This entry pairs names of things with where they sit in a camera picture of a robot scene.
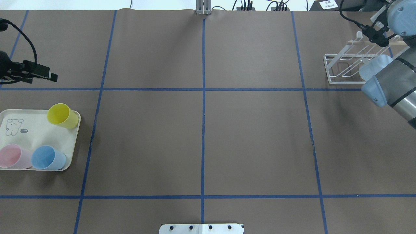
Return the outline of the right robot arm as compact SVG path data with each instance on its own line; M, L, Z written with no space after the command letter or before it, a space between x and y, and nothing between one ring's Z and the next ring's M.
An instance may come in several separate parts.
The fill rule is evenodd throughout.
M362 92L378 107L389 105L415 128L415 1L396 0L384 23L400 36L407 49L367 81Z

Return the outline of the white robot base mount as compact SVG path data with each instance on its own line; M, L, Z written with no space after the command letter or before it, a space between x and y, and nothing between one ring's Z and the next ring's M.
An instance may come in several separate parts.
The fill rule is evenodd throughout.
M159 234L244 234L243 224L166 224L159 228Z

